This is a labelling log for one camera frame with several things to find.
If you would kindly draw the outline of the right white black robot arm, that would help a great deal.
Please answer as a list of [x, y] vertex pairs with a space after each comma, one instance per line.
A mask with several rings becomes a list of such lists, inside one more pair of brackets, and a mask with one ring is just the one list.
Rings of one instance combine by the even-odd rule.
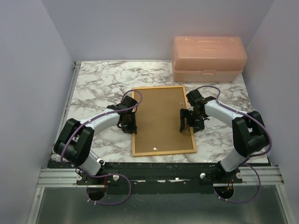
[[205, 129], [205, 120], [213, 117], [232, 128], [232, 151], [217, 163], [211, 174], [207, 177], [216, 179], [221, 183], [227, 182], [232, 177], [232, 172], [245, 163], [253, 153], [270, 145], [270, 138], [265, 130], [259, 112], [242, 112], [221, 103], [218, 98], [203, 97], [195, 89], [187, 93], [187, 101], [192, 109], [180, 110], [180, 129], [182, 132], [188, 125], [193, 132]]

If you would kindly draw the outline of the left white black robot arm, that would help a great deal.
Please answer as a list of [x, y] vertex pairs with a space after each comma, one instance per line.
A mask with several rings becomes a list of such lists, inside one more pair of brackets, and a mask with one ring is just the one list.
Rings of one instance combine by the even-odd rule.
[[66, 159], [87, 172], [87, 178], [91, 183], [101, 183], [104, 176], [100, 169], [105, 163], [91, 150], [93, 137], [112, 126], [117, 126], [124, 133], [136, 134], [133, 109], [138, 105], [135, 99], [125, 96], [119, 104], [109, 105], [93, 118], [67, 120], [54, 145], [54, 152], [60, 155], [61, 159]]

